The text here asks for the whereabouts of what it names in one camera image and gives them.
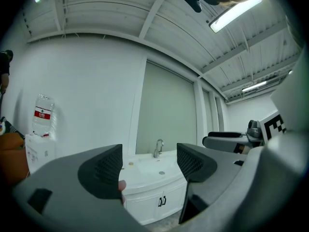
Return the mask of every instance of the white cabinet door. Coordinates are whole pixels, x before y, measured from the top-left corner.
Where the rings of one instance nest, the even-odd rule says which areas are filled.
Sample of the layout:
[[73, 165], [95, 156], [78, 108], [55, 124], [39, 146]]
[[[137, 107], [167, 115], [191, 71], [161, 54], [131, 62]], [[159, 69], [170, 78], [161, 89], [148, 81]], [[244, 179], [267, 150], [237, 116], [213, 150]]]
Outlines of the white cabinet door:
[[163, 193], [163, 203], [160, 207], [160, 219], [179, 211], [183, 206], [187, 183], [180, 184]]
[[163, 192], [144, 196], [138, 199], [127, 199], [126, 209], [141, 225], [158, 220]]

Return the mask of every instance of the floor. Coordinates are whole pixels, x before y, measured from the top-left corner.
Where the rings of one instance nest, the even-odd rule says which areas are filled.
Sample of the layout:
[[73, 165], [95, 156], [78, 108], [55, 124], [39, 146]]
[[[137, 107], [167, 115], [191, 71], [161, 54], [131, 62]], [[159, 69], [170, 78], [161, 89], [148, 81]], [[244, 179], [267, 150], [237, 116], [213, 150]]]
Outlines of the floor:
[[145, 228], [151, 232], [169, 231], [170, 229], [175, 228], [179, 225], [178, 222], [179, 222], [180, 214], [181, 214], [181, 211], [176, 212], [175, 214], [165, 219], [159, 220], [158, 222], [145, 225]]

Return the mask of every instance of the black hair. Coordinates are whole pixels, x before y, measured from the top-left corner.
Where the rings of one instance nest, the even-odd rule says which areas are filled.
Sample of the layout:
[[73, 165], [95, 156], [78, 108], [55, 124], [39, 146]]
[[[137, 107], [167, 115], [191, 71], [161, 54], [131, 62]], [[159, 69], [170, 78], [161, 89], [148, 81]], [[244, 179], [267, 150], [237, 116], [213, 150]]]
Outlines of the black hair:
[[13, 56], [14, 56], [13, 51], [12, 50], [6, 50], [5, 52], [6, 52], [7, 55], [9, 55], [11, 57], [11, 61], [12, 61]]

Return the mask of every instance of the chrome faucet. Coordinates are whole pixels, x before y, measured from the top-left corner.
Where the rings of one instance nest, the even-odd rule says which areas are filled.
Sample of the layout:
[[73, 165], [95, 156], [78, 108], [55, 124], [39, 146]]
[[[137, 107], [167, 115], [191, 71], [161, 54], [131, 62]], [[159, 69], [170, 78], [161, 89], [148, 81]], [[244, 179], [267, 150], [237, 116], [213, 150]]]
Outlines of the chrome faucet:
[[[161, 148], [160, 148], [160, 151], [158, 151], [158, 144], [159, 142], [161, 142]], [[154, 151], [154, 158], [158, 158], [159, 155], [162, 154], [162, 147], [164, 146], [164, 142], [162, 139], [158, 139], [158, 141], [156, 142], [156, 146], [155, 146], [155, 151]]]

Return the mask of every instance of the person in black shirt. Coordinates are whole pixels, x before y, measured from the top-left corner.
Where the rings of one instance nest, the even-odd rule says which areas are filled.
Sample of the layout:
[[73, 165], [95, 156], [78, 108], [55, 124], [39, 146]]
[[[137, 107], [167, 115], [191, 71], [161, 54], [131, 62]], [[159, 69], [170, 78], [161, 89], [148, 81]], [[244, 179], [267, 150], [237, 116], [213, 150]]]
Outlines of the person in black shirt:
[[3, 95], [9, 85], [10, 62], [13, 59], [13, 52], [6, 50], [0, 52], [0, 92]]

